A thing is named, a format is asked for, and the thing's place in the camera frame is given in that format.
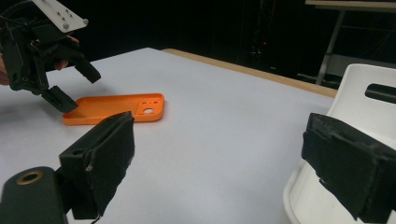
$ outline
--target metal bracket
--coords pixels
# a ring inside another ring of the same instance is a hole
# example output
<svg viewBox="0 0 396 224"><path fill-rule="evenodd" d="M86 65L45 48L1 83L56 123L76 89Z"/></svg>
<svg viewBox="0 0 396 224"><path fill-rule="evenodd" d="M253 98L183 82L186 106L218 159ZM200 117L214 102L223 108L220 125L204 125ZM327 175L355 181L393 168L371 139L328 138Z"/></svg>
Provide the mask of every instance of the metal bracket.
<svg viewBox="0 0 396 224"><path fill-rule="evenodd" d="M79 15L56 0L32 1L64 33L75 31L88 25L87 19L82 19Z"/></svg>

